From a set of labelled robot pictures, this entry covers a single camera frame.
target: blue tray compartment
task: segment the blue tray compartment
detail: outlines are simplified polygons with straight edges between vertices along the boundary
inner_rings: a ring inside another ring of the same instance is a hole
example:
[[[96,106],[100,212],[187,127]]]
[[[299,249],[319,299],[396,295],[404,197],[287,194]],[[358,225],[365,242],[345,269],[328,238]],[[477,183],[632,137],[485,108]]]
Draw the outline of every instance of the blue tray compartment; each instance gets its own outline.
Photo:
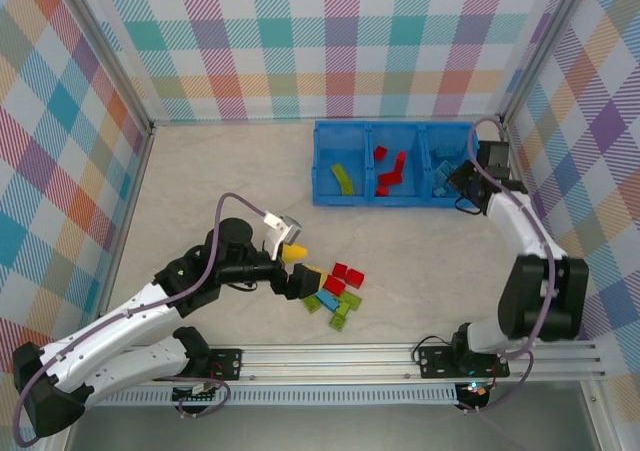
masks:
[[[452,191],[452,194],[446,196],[434,196],[436,189],[440,188],[441,183],[448,177],[451,170],[457,168],[467,159],[469,153],[467,151],[467,138],[469,131],[473,126],[470,122],[426,122],[425,138],[427,150],[431,162],[432,189],[428,194],[429,207],[453,208],[459,194],[456,193],[448,184],[445,189]],[[473,137],[473,154],[478,152],[478,137]],[[447,170],[446,175],[441,174],[442,170]],[[464,200],[458,204],[460,207],[473,207],[473,205]]]
[[[426,152],[424,125],[415,122],[371,123],[371,152],[373,153],[378,146],[387,148],[388,153],[382,161],[372,159],[374,170],[372,204],[397,207],[423,206],[432,189],[431,164]],[[375,196],[378,176],[393,171],[396,156],[400,151],[407,152],[402,184],[389,186],[389,196]]]
[[[313,204],[365,206],[372,195],[371,149],[365,121],[317,121],[313,133]],[[354,196],[343,196],[331,166],[341,164],[353,182]]]

